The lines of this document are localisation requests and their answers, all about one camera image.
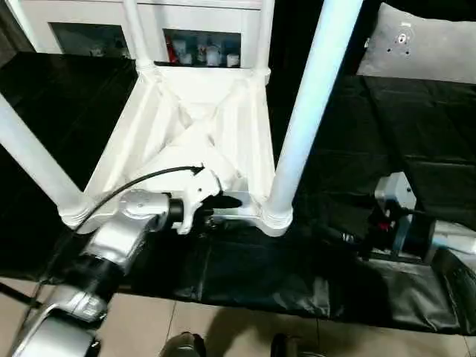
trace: glass cabinet door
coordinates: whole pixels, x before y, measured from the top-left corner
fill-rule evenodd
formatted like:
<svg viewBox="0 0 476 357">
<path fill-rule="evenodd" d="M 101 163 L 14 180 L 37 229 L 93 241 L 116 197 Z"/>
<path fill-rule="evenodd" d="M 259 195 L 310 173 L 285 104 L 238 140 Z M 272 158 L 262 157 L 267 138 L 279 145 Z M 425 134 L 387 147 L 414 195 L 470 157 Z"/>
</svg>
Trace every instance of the glass cabinet door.
<svg viewBox="0 0 476 357">
<path fill-rule="evenodd" d="M 50 22 L 64 54 L 130 58 L 120 25 Z"/>
</svg>

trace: black tablecloth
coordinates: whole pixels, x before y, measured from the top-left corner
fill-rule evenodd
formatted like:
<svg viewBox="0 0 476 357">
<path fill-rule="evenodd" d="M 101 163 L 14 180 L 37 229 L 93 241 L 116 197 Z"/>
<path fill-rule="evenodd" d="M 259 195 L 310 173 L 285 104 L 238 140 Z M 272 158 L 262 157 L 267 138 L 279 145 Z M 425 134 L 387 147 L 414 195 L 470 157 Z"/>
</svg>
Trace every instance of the black tablecloth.
<svg viewBox="0 0 476 357">
<path fill-rule="evenodd" d="M 275 154 L 297 89 L 286 86 L 289 75 L 273 73 L 268 85 Z M 0 70 L 0 91 L 84 187 L 135 78 L 127 60 L 20 54 Z M 476 335 L 476 279 L 453 254 L 440 251 L 431 266 L 362 262 L 326 244 L 320 229 L 364 234 L 369 211 L 336 197 L 372 193 L 381 176 L 398 170 L 411 180 L 423 209 L 476 229 L 475 110 L 476 86 L 340 78 L 285 236 L 270 238 L 232 224 L 197 228 L 186 237 L 152 234 L 122 290 Z M 54 205 L 4 150 L 0 163 L 0 274 L 35 278 L 55 240 L 68 230 Z M 62 264 L 85 241 L 78 237 Z"/>
</svg>

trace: red component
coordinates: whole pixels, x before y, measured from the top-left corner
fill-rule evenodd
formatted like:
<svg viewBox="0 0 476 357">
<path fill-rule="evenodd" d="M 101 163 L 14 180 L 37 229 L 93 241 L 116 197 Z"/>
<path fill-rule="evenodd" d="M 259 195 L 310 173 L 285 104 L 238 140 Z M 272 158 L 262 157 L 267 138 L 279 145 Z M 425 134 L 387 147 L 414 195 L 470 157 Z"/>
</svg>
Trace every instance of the red component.
<svg viewBox="0 0 476 357">
<path fill-rule="evenodd" d="M 388 223 L 388 222 L 380 222 L 378 224 L 378 226 L 382 231 L 389 231 L 390 230 L 390 223 Z"/>
<path fill-rule="evenodd" d="M 179 58 L 176 55 L 176 52 L 173 49 L 172 40 L 169 36 L 165 36 L 165 43 L 167 45 L 167 53 L 169 54 L 170 63 L 179 63 Z"/>
</svg>

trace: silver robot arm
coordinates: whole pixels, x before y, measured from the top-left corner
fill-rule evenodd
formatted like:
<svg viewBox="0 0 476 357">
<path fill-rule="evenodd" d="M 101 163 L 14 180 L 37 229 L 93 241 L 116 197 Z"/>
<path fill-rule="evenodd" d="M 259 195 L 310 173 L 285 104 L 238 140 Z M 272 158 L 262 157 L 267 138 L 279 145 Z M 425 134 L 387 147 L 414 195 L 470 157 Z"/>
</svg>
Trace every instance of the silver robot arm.
<svg viewBox="0 0 476 357">
<path fill-rule="evenodd" d="M 108 304 L 144 244 L 146 233 L 181 223 L 184 205 L 163 193 L 131 190 L 100 227 L 14 342 L 12 357 L 92 357 L 95 332 Z"/>
</svg>

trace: white metal pole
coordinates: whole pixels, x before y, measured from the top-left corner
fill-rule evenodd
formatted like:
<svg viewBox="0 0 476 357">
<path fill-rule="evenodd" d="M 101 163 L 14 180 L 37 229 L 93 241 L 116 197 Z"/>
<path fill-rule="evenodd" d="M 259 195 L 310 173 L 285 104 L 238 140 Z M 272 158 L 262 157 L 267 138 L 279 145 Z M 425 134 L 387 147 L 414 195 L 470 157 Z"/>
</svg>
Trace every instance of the white metal pole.
<svg viewBox="0 0 476 357">
<path fill-rule="evenodd" d="M 132 34 L 135 47 L 135 65 L 138 69 L 153 68 L 154 62 L 151 60 L 149 50 L 142 28 L 141 17 L 139 16 L 138 5 L 135 0 L 123 0 L 126 10 L 127 21 Z"/>
<path fill-rule="evenodd" d="M 263 0 L 260 11 L 260 34 L 258 37 L 256 68 L 268 68 L 273 15 L 274 0 Z"/>
<path fill-rule="evenodd" d="M 363 0 L 325 0 L 263 218 L 289 224 L 292 200 Z"/>
<path fill-rule="evenodd" d="M 53 201 L 61 215 L 81 215 L 89 202 L 0 94 L 0 144 Z"/>
<path fill-rule="evenodd" d="M 16 21 L 19 23 L 23 32 L 25 33 L 28 41 L 35 49 L 36 52 L 43 52 L 42 46 L 39 43 L 38 37 L 36 36 L 35 31 L 31 27 L 30 20 L 23 11 L 23 7 L 20 4 L 20 0 L 7 0 L 7 5 L 9 5 L 10 11 L 13 16 L 15 16 Z"/>
</svg>

